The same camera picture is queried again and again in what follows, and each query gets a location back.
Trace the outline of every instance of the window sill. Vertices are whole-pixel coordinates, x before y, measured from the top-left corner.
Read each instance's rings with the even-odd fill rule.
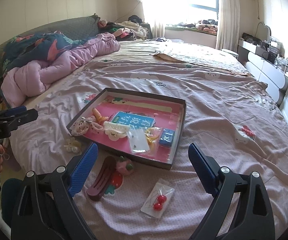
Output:
[[[191,32],[198,32],[198,33],[204,33],[207,35],[217,36],[216,34],[206,33],[204,31],[199,31],[198,29],[182,27],[182,26],[177,26],[177,25],[167,25],[165,29],[170,30],[170,31],[191,31]]]

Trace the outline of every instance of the pink comforter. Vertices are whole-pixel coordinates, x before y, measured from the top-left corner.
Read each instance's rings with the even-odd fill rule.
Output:
[[[110,33],[98,34],[96,38],[73,50],[65,51],[53,63],[32,60],[27,65],[10,70],[1,86],[3,95],[11,107],[21,106],[26,97],[44,93],[50,85],[87,64],[95,56],[118,51],[120,44]]]

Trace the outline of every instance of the window frame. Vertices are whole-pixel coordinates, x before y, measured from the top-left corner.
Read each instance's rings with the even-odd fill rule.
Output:
[[[199,8],[199,9],[204,9],[204,10],[208,10],[208,11],[213,11],[217,13],[217,18],[219,17],[219,0],[216,0],[216,8],[213,7],[208,7],[208,6],[204,6],[204,5],[198,5],[198,4],[189,4],[189,6],[194,7],[194,8]]]

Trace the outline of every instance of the blue label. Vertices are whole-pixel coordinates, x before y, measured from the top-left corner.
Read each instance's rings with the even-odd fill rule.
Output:
[[[114,116],[111,122],[130,125],[131,127],[134,128],[140,128],[140,127],[152,127],[155,122],[155,119],[148,116],[129,114],[120,111]]]

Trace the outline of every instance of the silver screw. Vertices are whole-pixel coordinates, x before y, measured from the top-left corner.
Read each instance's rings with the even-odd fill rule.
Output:
[[[26,176],[29,178],[33,175],[34,175],[34,171],[29,171],[28,173],[26,173]]]
[[[65,171],[65,167],[64,167],[64,166],[60,166],[60,167],[57,168],[56,171],[57,171],[58,173],[62,173],[62,172]]]
[[[252,172],[252,175],[256,178],[260,177],[260,174],[257,171]]]
[[[223,173],[229,173],[229,172],[230,172],[230,169],[229,169],[228,167],[222,167],[222,168],[221,168],[221,171],[222,171]]]

